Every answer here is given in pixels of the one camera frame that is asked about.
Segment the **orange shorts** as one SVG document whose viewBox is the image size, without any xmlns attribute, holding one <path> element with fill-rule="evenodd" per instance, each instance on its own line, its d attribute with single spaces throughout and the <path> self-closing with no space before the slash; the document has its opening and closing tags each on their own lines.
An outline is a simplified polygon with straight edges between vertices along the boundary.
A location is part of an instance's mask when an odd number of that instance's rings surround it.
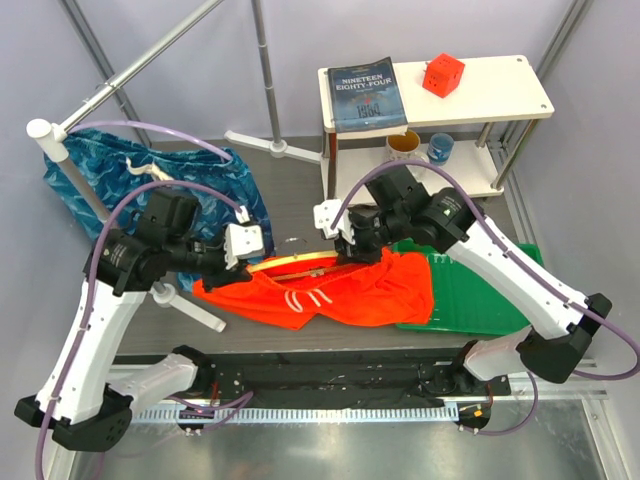
<svg viewBox="0 0 640 480">
<path fill-rule="evenodd" d="M 299 330 L 316 316 L 357 327 L 426 324 L 434 308 L 431 268 L 419 253 L 382 250 L 379 262 L 345 265 L 334 273 L 276 283 L 251 275 L 207 292 L 192 293 L 226 312 L 280 328 Z"/>
</svg>

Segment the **yellow hanger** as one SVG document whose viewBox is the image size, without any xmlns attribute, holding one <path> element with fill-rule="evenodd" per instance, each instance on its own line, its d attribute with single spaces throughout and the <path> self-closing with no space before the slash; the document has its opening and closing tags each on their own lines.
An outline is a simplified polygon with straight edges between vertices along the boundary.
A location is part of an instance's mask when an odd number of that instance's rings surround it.
<svg viewBox="0 0 640 480">
<path fill-rule="evenodd" d="M 250 275 L 261 274 L 276 283 L 303 278 L 317 278 L 344 269 L 334 250 L 293 253 L 288 256 L 270 257 L 247 267 Z"/>
</svg>

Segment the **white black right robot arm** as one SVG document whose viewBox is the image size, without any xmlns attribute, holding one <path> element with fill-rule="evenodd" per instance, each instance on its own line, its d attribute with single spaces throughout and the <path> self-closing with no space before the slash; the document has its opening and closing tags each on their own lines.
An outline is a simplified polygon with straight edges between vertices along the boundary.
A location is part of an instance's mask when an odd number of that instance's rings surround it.
<svg viewBox="0 0 640 480">
<path fill-rule="evenodd" d="M 371 206 L 326 200 L 314 222 L 352 262 L 372 262 L 382 248 L 411 239 L 479 275 L 528 321 L 527 327 L 492 340 L 467 343 L 450 369 L 457 391 L 472 395 L 503 374 L 530 371 L 565 382 L 589 349 L 612 304 L 564 285 L 506 238 L 456 184 L 429 192 L 411 172 L 412 161 L 380 166 L 359 185 Z"/>
</svg>

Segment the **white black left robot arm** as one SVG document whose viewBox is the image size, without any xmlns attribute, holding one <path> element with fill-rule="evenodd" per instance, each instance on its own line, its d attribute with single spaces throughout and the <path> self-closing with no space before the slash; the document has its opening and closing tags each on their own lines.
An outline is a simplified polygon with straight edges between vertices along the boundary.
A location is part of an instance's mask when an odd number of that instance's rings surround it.
<svg viewBox="0 0 640 480">
<path fill-rule="evenodd" d="M 182 345 L 138 374 L 107 379 L 123 335 L 147 296 L 221 332 L 226 323 L 162 284 L 167 273 L 201 276 L 208 287 L 247 279 L 248 258 L 262 252 L 259 225 L 246 207 L 211 190 L 235 220 L 214 239 L 192 226 L 201 204 L 181 182 L 154 182 L 134 228 L 104 226 L 85 265 L 82 295 L 61 354 L 40 391 L 20 399 L 14 414 L 70 451 L 106 452 L 134 415 L 175 393 L 205 397 L 213 385 L 208 358 Z"/>
</svg>

